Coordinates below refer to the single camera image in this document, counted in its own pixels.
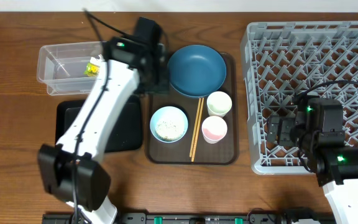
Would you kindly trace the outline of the yellow snack wrapper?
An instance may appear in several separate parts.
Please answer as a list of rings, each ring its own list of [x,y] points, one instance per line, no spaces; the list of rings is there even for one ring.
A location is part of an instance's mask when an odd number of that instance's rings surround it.
[[[91,62],[87,63],[84,74],[88,77],[97,77],[100,71],[100,66]]]

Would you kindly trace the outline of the pink cup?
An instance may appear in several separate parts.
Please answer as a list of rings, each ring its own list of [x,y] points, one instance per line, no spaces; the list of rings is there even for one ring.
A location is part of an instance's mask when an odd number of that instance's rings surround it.
[[[227,124],[219,116],[209,116],[203,121],[201,130],[204,140],[207,143],[215,144],[227,134]]]

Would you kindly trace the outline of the light blue bowl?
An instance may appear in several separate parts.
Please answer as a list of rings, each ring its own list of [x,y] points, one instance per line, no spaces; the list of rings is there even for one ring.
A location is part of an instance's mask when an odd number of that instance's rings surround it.
[[[164,143],[179,141],[188,130],[188,118],[179,108],[164,106],[150,119],[152,136]]]

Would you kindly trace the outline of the white tissue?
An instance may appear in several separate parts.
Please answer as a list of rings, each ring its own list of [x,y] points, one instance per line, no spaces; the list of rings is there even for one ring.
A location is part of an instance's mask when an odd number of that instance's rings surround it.
[[[104,59],[102,55],[98,55],[97,57],[91,57],[89,62],[95,66],[100,67],[101,64],[104,62]]]

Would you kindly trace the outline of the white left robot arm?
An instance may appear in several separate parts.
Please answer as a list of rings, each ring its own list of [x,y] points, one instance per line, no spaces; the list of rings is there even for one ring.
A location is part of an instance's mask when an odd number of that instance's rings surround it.
[[[132,34],[122,33],[103,48],[99,73],[77,117],[54,146],[41,145],[37,162],[47,193],[73,207],[69,223],[114,223],[117,208],[101,162],[111,132],[133,93],[164,94],[169,89],[163,29],[138,18]]]

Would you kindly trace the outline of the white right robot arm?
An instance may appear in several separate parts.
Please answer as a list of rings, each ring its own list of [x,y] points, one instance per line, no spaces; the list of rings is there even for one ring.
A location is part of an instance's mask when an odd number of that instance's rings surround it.
[[[358,147],[345,143],[340,101],[308,96],[294,117],[268,117],[267,141],[297,147],[301,165],[316,175],[336,223],[358,223]]]

